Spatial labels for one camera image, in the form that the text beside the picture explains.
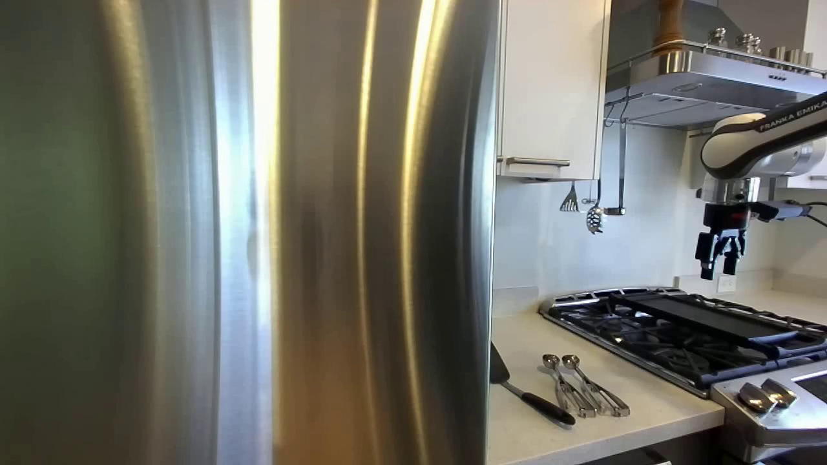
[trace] range hood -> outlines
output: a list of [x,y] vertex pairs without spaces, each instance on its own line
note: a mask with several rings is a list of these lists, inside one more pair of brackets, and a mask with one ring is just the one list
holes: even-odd
[[[683,35],[656,44],[660,0],[615,3],[607,121],[708,127],[731,114],[776,111],[827,90],[827,71],[744,52],[743,28],[717,3],[685,0]],[[727,28],[723,44],[708,44]]]

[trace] gas stove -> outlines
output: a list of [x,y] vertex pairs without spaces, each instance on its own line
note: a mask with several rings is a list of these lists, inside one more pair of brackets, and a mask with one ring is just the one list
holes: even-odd
[[717,382],[827,359],[827,326],[674,286],[566,295],[541,315],[701,397]]
[[674,286],[579,292],[537,313],[723,406],[720,446],[738,462],[827,462],[827,326]]

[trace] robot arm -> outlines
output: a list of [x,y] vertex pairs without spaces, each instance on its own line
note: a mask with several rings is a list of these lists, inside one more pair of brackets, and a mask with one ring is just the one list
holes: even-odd
[[[801,100],[782,114],[743,114],[720,121],[701,150],[701,163],[721,183],[744,180],[751,176],[760,176],[762,163],[769,163],[769,158],[776,151],[798,146],[824,134],[827,92]],[[804,159],[787,176],[806,172],[814,163],[818,159]],[[701,233],[696,245],[703,279],[714,279],[720,258],[723,258],[723,273],[738,273],[738,261],[747,248],[744,226],[751,217],[762,221],[809,217],[809,207],[747,198],[717,198],[707,204],[703,224],[708,233]]]
[[707,138],[701,159],[717,178],[747,178],[760,159],[824,134],[827,92],[801,100],[782,114],[744,114],[723,119]]

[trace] stove knob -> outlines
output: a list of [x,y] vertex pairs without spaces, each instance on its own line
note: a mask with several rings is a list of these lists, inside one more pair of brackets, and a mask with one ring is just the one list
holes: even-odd
[[756,412],[769,412],[776,406],[773,397],[752,382],[744,382],[738,397],[744,407]]
[[776,402],[776,407],[789,407],[797,402],[797,391],[773,377],[769,377],[760,386],[769,391],[769,397]]

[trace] electrical cord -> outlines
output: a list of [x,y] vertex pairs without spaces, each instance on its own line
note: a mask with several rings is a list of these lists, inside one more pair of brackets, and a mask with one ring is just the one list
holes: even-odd
[[814,221],[819,221],[823,226],[827,226],[827,221],[824,220],[819,220],[819,217],[814,217],[814,213],[806,213],[809,220],[814,220]]
[[[806,200],[804,207],[827,207],[827,200]],[[814,217],[813,212],[806,213],[809,220],[819,221],[823,226],[827,226],[827,221],[823,217]]]

